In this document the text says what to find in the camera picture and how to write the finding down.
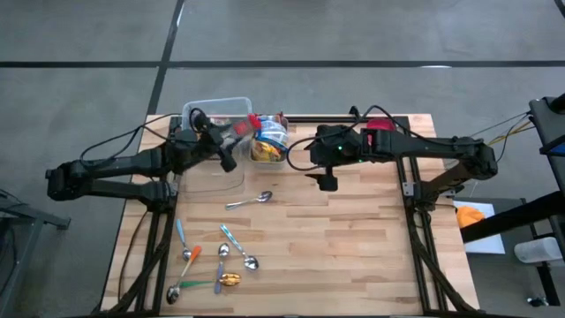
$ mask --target white bottle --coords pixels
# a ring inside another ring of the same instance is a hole
[[[555,238],[540,238],[516,244],[514,254],[524,263],[560,260],[563,257]]]

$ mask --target orange object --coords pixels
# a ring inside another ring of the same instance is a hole
[[[198,254],[200,254],[200,252],[202,252],[202,247],[201,246],[195,246],[194,249],[192,250],[192,255],[191,255],[190,261],[194,261],[194,259],[196,258],[196,256],[198,256]]]
[[[464,228],[471,224],[475,224],[478,221],[484,220],[485,215],[483,212],[471,207],[460,207],[457,208],[457,222],[459,223],[459,228]]]
[[[191,267],[192,262],[196,259],[198,254],[200,254],[200,252],[202,252],[202,247],[201,246],[195,246],[194,249],[192,250],[191,259],[188,260],[188,262],[186,263],[185,269],[183,269],[183,274],[180,275],[181,278],[183,278],[185,276],[186,271]]]

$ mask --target spoon with blue handle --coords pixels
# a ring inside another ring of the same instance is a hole
[[[185,231],[183,231],[183,225],[180,223],[180,219],[177,219],[177,231],[178,236],[180,237],[180,242],[183,243],[183,259],[188,261],[191,259],[191,250],[186,247],[185,241]]]
[[[237,248],[237,250],[239,250],[239,252],[241,252],[241,254],[244,256],[244,266],[245,266],[245,268],[249,269],[251,271],[258,269],[259,268],[259,261],[257,261],[255,256],[247,255],[245,253],[244,248],[241,247],[241,245],[239,245],[236,238],[233,237],[230,230],[228,230],[228,228],[224,224],[220,225],[220,229],[228,237],[228,239],[230,239],[231,243],[233,243],[233,245]]]

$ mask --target red object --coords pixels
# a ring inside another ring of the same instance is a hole
[[[261,121],[259,120],[259,118],[257,117],[257,115],[255,114],[247,114],[247,119],[249,119],[249,122],[251,123],[251,126],[253,126],[253,128],[255,128],[255,130],[258,130],[261,128]]]
[[[390,119],[371,119],[367,123],[367,128],[391,132],[396,130],[395,124]],[[373,143],[373,136],[369,135],[367,137],[369,139],[369,145],[371,145]]]
[[[239,136],[246,135],[250,132],[255,132],[260,128],[261,121],[257,118],[256,115],[253,114],[247,115],[247,121],[244,120],[233,125],[234,131],[236,131],[236,134]]]

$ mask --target metal bracket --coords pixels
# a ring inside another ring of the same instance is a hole
[[[414,196],[414,185],[414,182],[403,182],[404,196]],[[453,198],[454,196],[456,196],[456,191],[453,189],[440,193],[440,197]]]

